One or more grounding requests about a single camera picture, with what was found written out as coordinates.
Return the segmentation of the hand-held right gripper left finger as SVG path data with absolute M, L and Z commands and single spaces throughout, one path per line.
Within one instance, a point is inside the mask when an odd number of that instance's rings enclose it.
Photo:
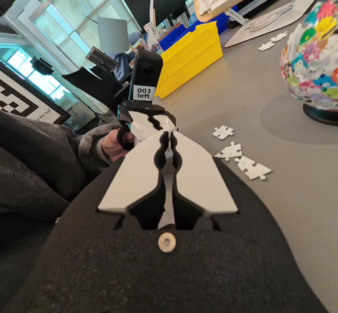
M 166 201 L 162 169 L 168 132 L 158 131 L 133 148 L 122 160 L 98 210 L 135 216 L 143 228 L 157 227 Z

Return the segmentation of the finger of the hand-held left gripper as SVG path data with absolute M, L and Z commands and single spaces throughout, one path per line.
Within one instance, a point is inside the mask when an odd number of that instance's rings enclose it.
M 130 124 L 130 131 L 134 135 L 134 145 L 137 146 L 156 134 L 159 131 L 159 126 L 160 122 L 156 119 L 150 119 L 150 121 L 133 120 Z
M 150 134 L 155 134 L 159 130 L 164 130 L 167 132 L 173 132 L 176 130 L 176 125 L 171 121 L 171 119 L 164 114 L 150 116 Z

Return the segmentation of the row of white puzzle pieces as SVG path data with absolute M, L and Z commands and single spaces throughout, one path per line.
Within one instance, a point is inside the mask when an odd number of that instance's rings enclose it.
M 219 128 L 215 127 L 212 135 L 219 139 L 225 140 L 228 137 L 233 136 L 234 129 L 225 125 Z M 265 180 L 266 175 L 271 173 L 271 169 L 255 162 L 254 160 L 243 155 L 243 148 L 240 143 L 230 142 L 229 146 L 224 147 L 219 153 L 215 155 L 216 158 L 223 159 L 229 162 L 231 159 L 237 163 L 237 167 L 243 172 L 249 180 Z

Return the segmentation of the colourful puzzle ball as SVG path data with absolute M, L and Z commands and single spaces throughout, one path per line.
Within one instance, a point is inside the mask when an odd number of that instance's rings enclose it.
M 289 93 L 310 107 L 338 110 L 338 0 L 318 1 L 281 52 Z

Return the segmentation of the yellow plastic bin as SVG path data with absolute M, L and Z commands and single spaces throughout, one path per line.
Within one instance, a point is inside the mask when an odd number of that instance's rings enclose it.
M 161 54 L 163 67 L 154 96 L 164 99 L 222 55 L 216 22 L 197 25 Z

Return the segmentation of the black ball stand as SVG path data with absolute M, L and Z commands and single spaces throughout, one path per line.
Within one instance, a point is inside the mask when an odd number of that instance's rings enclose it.
M 303 104 L 304 113 L 314 121 L 322 124 L 338 126 L 337 110 L 320 110 L 308 104 Z

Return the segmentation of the blue plastic bin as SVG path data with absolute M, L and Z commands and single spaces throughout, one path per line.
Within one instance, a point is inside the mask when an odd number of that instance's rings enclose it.
M 227 16 L 225 12 L 223 12 L 206 23 L 216 22 L 218 34 L 220 35 L 222 32 L 228 29 L 227 22 L 229 18 L 230 17 Z M 178 27 L 168 32 L 161 40 L 159 40 L 159 45 L 161 46 L 163 51 L 166 51 L 187 33 L 194 32 L 196 27 L 201 24 L 205 23 L 197 20 L 194 24 L 192 24 L 188 28 L 185 28 L 183 24 L 180 24 Z

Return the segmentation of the person's left hand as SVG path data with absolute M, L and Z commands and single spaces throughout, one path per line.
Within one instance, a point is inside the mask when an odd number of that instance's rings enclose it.
M 129 153 L 129 151 L 125 150 L 118 142 L 118 131 L 118 129 L 110 131 L 101 142 L 103 153 L 111 162 L 115 162 L 117 159 L 125 157 Z

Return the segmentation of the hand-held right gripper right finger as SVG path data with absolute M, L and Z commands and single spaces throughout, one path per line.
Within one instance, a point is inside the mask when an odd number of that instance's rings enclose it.
M 191 230 L 202 217 L 236 214 L 238 207 L 213 156 L 178 131 L 171 133 L 170 144 L 176 227 Z

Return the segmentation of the black framed marker sign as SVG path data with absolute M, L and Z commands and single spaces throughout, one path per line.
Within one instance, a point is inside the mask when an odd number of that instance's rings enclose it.
M 61 125 L 71 116 L 32 84 L 0 64 L 0 109 L 31 120 Z

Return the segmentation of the person's left forearm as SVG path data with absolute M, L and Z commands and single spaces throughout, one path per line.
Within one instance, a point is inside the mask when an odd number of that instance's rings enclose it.
M 97 177 L 112 163 L 104 153 L 102 142 L 112 130 L 119 130 L 120 127 L 114 124 L 100 125 L 73 139 L 78 159 L 91 178 Z

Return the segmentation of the white desk stand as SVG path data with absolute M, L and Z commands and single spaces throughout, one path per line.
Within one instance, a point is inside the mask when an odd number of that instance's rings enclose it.
M 225 44 L 225 48 L 240 44 L 253 38 L 287 27 L 299 20 L 315 0 L 292 0 L 254 20 L 244 19 L 238 13 L 226 13 L 242 24 L 239 31 Z

